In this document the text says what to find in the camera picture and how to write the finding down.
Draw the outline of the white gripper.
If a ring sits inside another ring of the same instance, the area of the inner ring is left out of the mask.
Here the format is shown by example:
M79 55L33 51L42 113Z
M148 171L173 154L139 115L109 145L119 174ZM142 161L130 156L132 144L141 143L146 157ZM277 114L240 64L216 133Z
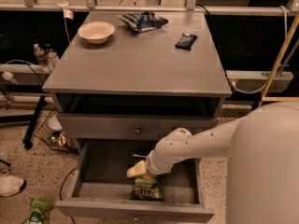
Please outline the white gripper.
M155 175L169 174L171 165L163 161L154 150L152 150L146 158L146 161L139 161L133 167L127 170L127 177L137 177L144 175L147 172Z

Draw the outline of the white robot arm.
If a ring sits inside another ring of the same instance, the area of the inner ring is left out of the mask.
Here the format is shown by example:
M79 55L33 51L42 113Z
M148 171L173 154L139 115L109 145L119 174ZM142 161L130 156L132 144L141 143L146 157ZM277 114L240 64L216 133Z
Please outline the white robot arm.
M227 159L227 224L299 224L299 102L259 107L245 117L192 134L162 138L129 177L168 174L187 159Z

